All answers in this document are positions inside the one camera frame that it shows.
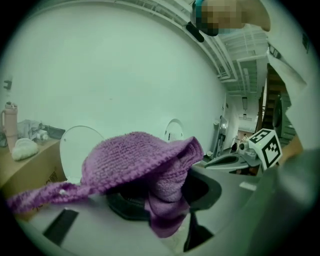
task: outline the toilet seat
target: toilet seat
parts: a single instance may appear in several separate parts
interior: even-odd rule
[[[95,129],[88,126],[74,126],[68,129],[60,141],[60,158],[68,182],[79,184],[82,164],[92,149],[104,140]]]

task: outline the purple crochet fabric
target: purple crochet fabric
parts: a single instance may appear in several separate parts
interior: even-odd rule
[[[46,203],[79,201],[143,177],[149,189],[145,209],[151,213],[151,227],[159,237],[169,237],[189,209],[181,192],[188,170],[202,158],[203,150],[194,137],[167,143],[145,132],[132,132],[105,140],[92,150],[82,164],[80,185],[51,183],[15,195],[7,204],[13,213],[23,213]]]

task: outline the ceiling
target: ceiling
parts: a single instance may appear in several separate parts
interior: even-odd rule
[[[84,0],[42,0],[30,13],[56,5]],[[194,0],[100,0],[100,2],[131,6],[161,17],[190,36],[212,61],[215,73],[234,99],[240,117],[243,110],[242,97],[248,98],[247,117],[252,121],[239,120],[239,129],[252,131],[256,127],[258,101],[267,77],[267,36],[260,27],[246,25],[230,34],[209,37],[205,34],[200,43],[185,29],[190,21]]]

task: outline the pink water bottle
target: pink water bottle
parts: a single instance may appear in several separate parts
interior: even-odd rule
[[[0,130],[4,132],[9,150],[12,153],[18,140],[18,106],[7,102],[0,117]]]

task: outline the black and white marker cube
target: black and white marker cube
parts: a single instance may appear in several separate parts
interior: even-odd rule
[[[263,169],[273,167],[282,156],[282,150],[275,130],[261,129],[249,139],[249,148],[254,149],[262,162]]]

